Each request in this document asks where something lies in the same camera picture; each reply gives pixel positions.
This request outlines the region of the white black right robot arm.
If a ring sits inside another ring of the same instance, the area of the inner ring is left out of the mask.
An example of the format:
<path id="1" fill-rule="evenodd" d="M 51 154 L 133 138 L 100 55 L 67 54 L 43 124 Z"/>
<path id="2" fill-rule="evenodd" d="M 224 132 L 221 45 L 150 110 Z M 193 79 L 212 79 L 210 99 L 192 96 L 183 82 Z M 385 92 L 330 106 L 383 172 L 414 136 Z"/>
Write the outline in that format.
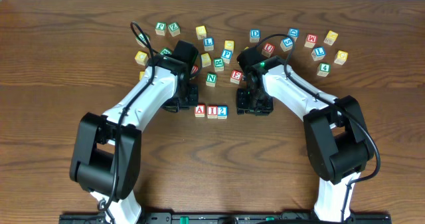
<path id="1" fill-rule="evenodd" d="M 238 114 L 267 116 L 277 99 L 300 118 L 308 159 L 319 176 L 313 211 L 321 221 L 346 222 L 352 188 L 364 181 L 361 172 L 367 162 L 380 158 L 357 100 L 320 91 L 298 76 L 286 59 L 264 58 L 254 47 L 236 60 L 246 78 L 246 88 L 236 92 Z"/>

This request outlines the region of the red I letter block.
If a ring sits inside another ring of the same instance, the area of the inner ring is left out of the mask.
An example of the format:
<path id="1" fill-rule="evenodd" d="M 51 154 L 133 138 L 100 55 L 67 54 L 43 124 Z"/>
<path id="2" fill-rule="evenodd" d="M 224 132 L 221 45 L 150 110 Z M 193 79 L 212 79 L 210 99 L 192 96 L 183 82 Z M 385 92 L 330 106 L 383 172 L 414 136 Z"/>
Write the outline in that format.
<path id="1" fill-rule="evenodd" d="M 218 106 L 207 106 L 207 118 L 209 119 L 218 118 Z"/>

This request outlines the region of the blue 2 number block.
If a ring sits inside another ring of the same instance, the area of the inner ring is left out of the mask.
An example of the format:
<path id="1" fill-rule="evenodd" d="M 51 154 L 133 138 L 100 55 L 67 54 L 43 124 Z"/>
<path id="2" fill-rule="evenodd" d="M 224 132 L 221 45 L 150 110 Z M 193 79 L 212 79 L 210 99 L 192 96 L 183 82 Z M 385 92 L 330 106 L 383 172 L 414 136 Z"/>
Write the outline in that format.
<path id="1" fill-rule="evenodd" d="M 218 106 L 218 119 L 227 119 L 228 118 L 228 106 Z"/>

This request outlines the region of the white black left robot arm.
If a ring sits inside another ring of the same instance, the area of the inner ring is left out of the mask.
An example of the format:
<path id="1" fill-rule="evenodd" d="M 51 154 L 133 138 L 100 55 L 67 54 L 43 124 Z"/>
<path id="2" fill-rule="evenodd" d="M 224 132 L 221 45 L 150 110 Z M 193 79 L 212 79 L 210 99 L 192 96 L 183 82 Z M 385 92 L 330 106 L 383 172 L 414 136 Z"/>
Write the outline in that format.
<path id="1" fill-rule="evenodd" d="M 198 104 L 198 87 L 190 82 L 199 52 L 179 41 L 169 54 L 147 62 L 137 85 L 102 115 L 80 120 L 70 164 L 70 179 L 98 202 L 97 215 L 72 215 L 60 222 L 137 223 L 142 213 L 133 188 L 139 176 L 141 136 L 158 109 L 188 110 Z"/>

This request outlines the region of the red A letter block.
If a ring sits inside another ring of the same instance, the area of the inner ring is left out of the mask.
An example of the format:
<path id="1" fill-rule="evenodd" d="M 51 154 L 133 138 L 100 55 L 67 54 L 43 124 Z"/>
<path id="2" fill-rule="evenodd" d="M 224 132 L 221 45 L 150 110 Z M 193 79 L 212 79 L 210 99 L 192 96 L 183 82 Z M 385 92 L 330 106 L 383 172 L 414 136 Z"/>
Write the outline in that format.
<path id="1" fill-rule="evenodd" d="M 206 106 L 204 104 L 199 104 L 195 107 L 195 117 L 204 118 L 206 115 Z"/>

